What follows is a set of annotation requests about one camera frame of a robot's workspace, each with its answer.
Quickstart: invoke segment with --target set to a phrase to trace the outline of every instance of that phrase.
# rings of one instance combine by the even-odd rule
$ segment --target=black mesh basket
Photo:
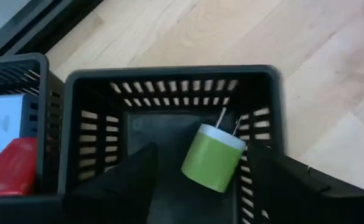
[[[29,93],[39,96],[30,104],[28,130],[38,136],[37,192],[57,190],[63,82],[49,71],[44,55],[0,57],[0,95]]]
[[[246,155],[224,194],[180,171],[202,123],[284,154],[278,72],[270,66],[82,70],[65,84],[58,191],[73,190],[145,144],[159,147],[159,173],[149,223],[267,223],[254,205]],[[261,211],[254,217],[255,211]]]

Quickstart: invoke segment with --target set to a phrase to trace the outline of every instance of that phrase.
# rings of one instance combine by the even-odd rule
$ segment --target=hardwood floor
[[[47,54],[81,68],[268,63],[287,153],[364,189],[364,0],[106,0]]]

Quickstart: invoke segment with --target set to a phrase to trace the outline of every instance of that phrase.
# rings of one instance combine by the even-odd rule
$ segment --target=black plastic basket
[[[57,190],[63,86],[42,54],[0,57],[0,95],[39,96],[38,105],[30,105],[33,113],[29,116],[32,126],[37,126],[31,129],[38,136],[37,193]]]
[[[200,124],[215,124],[224,106],[222,129],[232,131],[242,116],[237,136],[284,154],[280,88],[278,72],[266,65],[76,71],[65,84],[58,191],[156,142],[159,181],[149,223],[266,223],[265,211],[253,216],[245,154],[225,194],[192,182],[180,168]]]

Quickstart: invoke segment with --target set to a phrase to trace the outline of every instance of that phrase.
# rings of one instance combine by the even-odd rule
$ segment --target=red object
[[[0,153],[0,196],[31,194],[36,163],[37,138],[13,139]]]

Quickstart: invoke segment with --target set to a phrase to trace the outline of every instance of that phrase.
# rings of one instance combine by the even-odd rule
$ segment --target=wooden floor
[[[287,153],[364,188],[364,0],[106,0],[48,54],[79,68],[266,63]]]

